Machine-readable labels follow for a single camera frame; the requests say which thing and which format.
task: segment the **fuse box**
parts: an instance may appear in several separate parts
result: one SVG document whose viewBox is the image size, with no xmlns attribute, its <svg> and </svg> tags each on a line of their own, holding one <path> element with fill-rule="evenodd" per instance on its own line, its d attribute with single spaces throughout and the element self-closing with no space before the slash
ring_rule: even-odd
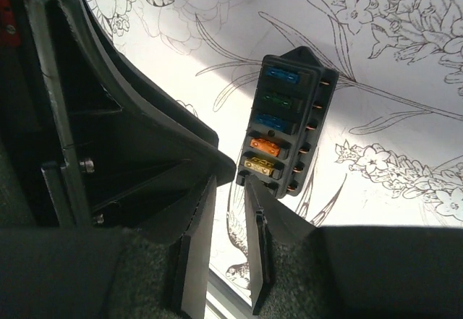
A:
<svg viewBox="0 0 463 319">
<path fill-rule="evenodd" d="M 301 192 L 338 76 L 307 47 L 263 58 L 238 185 L 254 174 L 276 198 Z"/>
</svg>

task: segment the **orange fuse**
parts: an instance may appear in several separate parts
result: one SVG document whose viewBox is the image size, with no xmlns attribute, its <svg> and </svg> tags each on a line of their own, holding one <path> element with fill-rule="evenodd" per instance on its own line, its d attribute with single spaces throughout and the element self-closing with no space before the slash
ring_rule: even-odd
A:
<svg viewBox="0 0 463 319">
<path fill-rule="evenodd" d="M 278 154 L 280 154 L 279 146 L 268 140 L 264 140 L 263 138 L 253 138 L 251 140 L 251 147 L 259 149 L 272 156 L 278 156 Z"/>
</svg>

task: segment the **red object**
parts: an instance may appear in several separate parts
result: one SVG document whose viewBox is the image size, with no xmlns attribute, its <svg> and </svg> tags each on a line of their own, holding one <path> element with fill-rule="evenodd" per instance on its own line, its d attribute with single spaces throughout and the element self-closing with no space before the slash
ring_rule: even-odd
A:
<svg viewBox="0 0 463 319">
<path fill-rule="evenodd" d="M 15 48 L 21 44 L 12 6 L 9 0 L 0 0 L 0 46 Z"/>
</svg>

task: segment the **yellow fuse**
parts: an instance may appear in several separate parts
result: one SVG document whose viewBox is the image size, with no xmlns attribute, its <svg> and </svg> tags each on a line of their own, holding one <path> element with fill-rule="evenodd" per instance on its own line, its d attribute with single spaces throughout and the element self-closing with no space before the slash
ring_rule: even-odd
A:
<svg viewBox="0 0 463 319">
<path fill-rule="evenodd" d="M 273 173 L 273 163 L 261 158 L 247 158 L 245 160 L 245 167 L 265 174 L 266 176 L 270 176 Z"/>
</svg>

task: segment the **stem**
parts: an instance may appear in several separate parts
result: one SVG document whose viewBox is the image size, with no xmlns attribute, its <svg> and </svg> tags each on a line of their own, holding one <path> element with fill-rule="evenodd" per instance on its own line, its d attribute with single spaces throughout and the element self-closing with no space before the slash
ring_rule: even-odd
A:
<svg viewBox="0 0 463 319">
<path fill-rule="evenodd" d="M 411 106 L 411 107 L 422 109 L 424 111 L 430 111 L 432 113 L 439 114 L 441 116 L 446 116 L 447 118 L 452 118 L 452 119 L 459 120 L 459 121 L 463 122 L 463 115 L 461 115 L 461 114 L 456 114 L 456 113 L 452 113 L 451 111 L 444 111 L 443 109 L 434 108 L 434 107 L 431 107 L 431 106 L 426 106 L 425 104 L 414 102 L 414 101 L 408 100 L 406 98 L 402 98 L 402 97 L 399 97 L 397 95 L 394 95 L 392 93 L 387 93 L 386 91 L 374 88 L 374 87 L 369 86 L 369 85 L 362 84 L 361 82 L 354 82 L 354 81 L 352 81 L 352 80 L 350 80 L 348 78 L 345 78 L 345 77 L 339 77 L 339 81 L 345 82 L 346 84 L 351 85 L 354 88 L 359 88 L 360 90 L 364 90 L 364 91 L 367 91 L 369 93 L 373 93 L 375 95 L 385 97 L 385 98 L 387 98 L 389 100 L 392 100 L 392 101 L 403 103 L 403 104 L 406 104 L 406 105 Z"/>
</svg>

